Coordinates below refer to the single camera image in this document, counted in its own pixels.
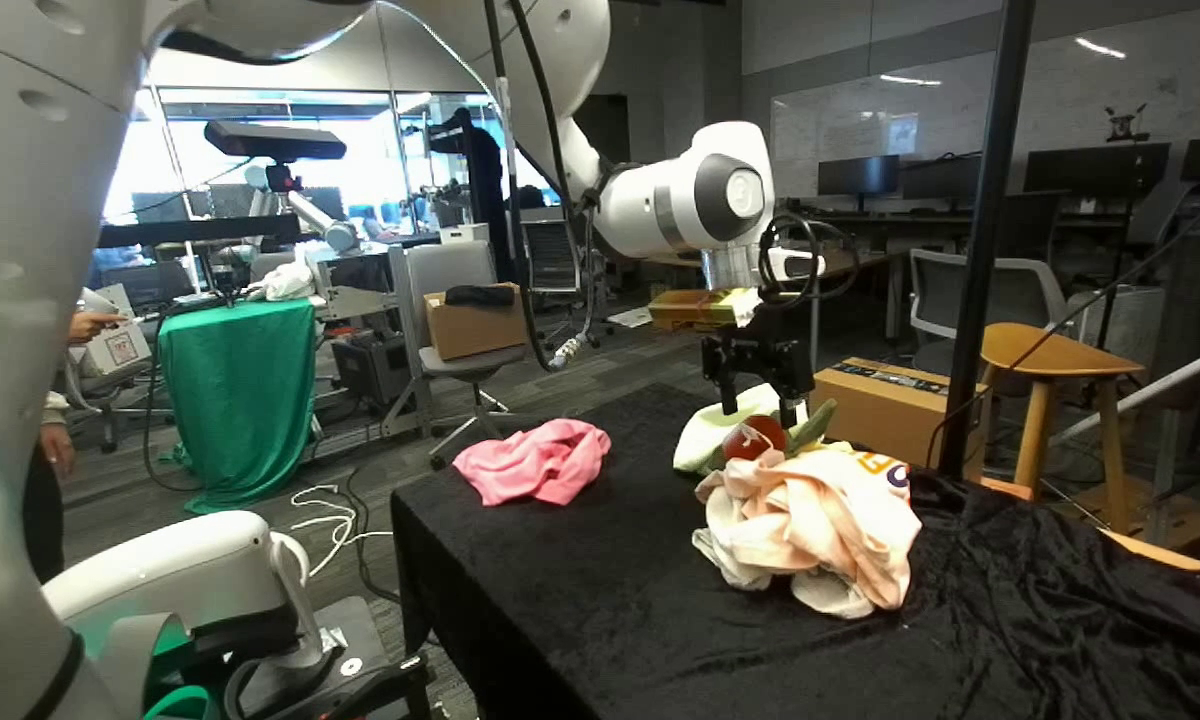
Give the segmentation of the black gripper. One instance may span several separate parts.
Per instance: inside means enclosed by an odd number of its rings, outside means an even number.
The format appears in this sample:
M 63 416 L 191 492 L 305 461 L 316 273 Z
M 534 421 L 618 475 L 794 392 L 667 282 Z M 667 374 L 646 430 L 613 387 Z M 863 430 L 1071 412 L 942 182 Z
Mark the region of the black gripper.
M 709 335 L 705 374 L 717 382 L 722 406 L 736 406 L 743 374 L 771 382 L 785 416 L 811 392 L 811 358 L 798 339 Z

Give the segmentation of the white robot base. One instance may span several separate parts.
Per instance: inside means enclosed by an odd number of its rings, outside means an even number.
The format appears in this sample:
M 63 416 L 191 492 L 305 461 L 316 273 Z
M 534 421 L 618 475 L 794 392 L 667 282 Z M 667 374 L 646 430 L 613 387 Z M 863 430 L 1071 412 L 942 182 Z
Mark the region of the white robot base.
M 191 552 L 159 537 L 42 579 L 23 471 L 159 45 L 286 64 L 377 0 L 0 0 L 0 720 L 139 720 L 152 656 L 195 622 Z

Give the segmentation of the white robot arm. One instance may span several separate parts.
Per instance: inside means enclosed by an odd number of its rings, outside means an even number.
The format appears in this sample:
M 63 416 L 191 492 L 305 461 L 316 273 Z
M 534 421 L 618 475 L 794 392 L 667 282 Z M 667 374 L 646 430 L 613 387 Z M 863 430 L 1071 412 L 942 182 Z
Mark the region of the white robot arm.
M 791 412 L 811 392 L 806 302 L 778 282 L 778 201 L 766 133 L 752 115 L 701 115 L 680 143 L 627 138 L 592 120 L 615 74 L 627 0 L 191 0 L 163 48 L 226 64 L 298 64 L 377 10 L 491 96 L 503 136 L 557 182 L 615 254 L 691 250 L 705 279 L 749 307 L 701 342 L 709 382 L 736 406 L 749 380 Z

